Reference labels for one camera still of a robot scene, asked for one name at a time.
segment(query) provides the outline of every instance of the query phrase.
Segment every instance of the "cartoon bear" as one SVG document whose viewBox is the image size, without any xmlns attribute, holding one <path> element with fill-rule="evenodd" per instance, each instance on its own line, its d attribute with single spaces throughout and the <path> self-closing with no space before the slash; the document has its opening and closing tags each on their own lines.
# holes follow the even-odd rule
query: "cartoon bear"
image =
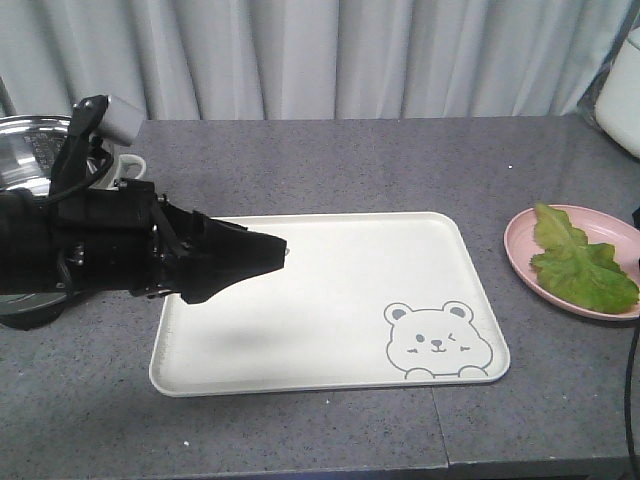
<svg viewBox="0 0 640 480">
<path fill-rule="evenodd" d="M 488 376 L 493 350 L 472 325 L 473 311 L 464 303 L 447 302 L 440 310 L 392 303 L 384 318 L 391 324 L 387 356 L 404 378 Z"/>
</svg>

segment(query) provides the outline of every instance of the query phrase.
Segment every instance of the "plastic tray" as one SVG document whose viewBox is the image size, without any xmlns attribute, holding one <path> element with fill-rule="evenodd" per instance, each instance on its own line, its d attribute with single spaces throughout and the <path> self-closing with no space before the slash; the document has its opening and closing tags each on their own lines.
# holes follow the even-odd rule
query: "plastic tray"
<svg viewBox="0 0 640 480">
<path fill-rule="evenodd" d="M 509 351 L 438 213 L 242 217 L 285 268 L 198 305 L 165 300 L 150 379 L 170 396 L 491 382 Z"/>
</svg>

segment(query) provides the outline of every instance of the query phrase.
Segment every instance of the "pink plate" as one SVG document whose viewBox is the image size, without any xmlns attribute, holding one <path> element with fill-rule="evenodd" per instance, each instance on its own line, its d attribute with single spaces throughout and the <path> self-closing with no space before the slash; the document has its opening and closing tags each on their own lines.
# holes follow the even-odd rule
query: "pink plate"
<svg viewBox="0 0 640 480">
<path fill-rule="evenodd" d="M 638 268 L 640 231 L 606 213 L 588 208 L 570 205 L 552 205 L 552 207 L 567 212 L 571 223 L 585 231 L 589 243 L 606 242 L 614 245 L 616 247 L 615 261 L 634 282 L 640 285 L 640 269 Z M 638 304 L 628 312 L 615 315 L 587 310 L 550 294 L 538 285 L 536 273 L 529 265 L 533 255 L 543 252 L 543 249 L 533 238 L 533 228 L 537 221 L 535 211 L 530 208 L 516 215 L 504 232 L 504 246 L 509 261 L 527 286 L 549 302 L 584 317 L 599 320 L 630 320 L 640 315 L 640 305 Z"/>
</svg>

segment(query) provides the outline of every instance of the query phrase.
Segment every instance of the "white mug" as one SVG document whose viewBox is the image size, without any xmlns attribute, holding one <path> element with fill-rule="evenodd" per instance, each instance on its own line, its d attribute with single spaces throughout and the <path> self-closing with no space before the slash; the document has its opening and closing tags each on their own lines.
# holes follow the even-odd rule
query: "white mug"
<svg viewBox="0 0 640 480">
<path fill-rule="evenodd" d="M 138 167 L 140 171 L 136 174 L 135 177 L 132 177 L 129 174 L 129 169 L 131 167 Z M 115 180 L 127 177 L 134 178 L 136 180 L 140 180 L 144 174 L 147 172 L 147 162 L 144 161 L 142 157 L 138 155 L 133 155 L 131 153 L 123 153 L 120 155 L 115 161 L 113 165 L 106 173 L 104 177 L 102 177 L 99 181 L 93 184 L 94 188 L 101 188 L 105 190 L 116 190 L 117 187 L 114 186 Z"/>
</svg>

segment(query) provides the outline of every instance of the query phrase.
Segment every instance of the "black cable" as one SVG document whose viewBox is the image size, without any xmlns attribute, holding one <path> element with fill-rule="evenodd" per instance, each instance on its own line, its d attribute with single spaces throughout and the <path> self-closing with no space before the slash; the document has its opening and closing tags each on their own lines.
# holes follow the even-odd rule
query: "black cable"
<svg viewBox="0 0 640 480">
<path fill-rule="evenodd" d="M 631 470 L 636 480 L 640 480 L 640 467 L 638 466 L 638 458 L 636 457 L 635 442 L 633 440 L 633 429 L 631 427 L 631 381 L 633 379 L 633 363 L 638 348 L 638 338 L 640 337 L 640 318 L 636 320 L 633 329 L 633 338 L 631 339 L 631 348 L 629 349 L 629 359 L 627 361 L 627 371 L 624 382 L 624 426 L 627 437 L 627 451 L 629 452 L 629 461 L 631 462 Z"/>
<path fill-rule="evenodd" d="M 113 165 L 113 156 L 109 155 L 105 158 L 104 163 L 95 172 L 93 172 L 91 175 L 86 177 L 81 182 L 78 182 L 73 187 L 68 188 L 60 193 L 56 193 L 55 195 L 38 198 L 36 199 L 36 202 L 39 205 L 53 205 L 54 203 L 58 203 L 64 200 L 65 198 L 69 198 L 70 196 L 75 195 L 76 193 L 82 190 L 86 190 L 91 185 L 93 185 L 98 180 L 100 180 L 102 177 L 104 177 L 112 165 Z"/>
</svg>

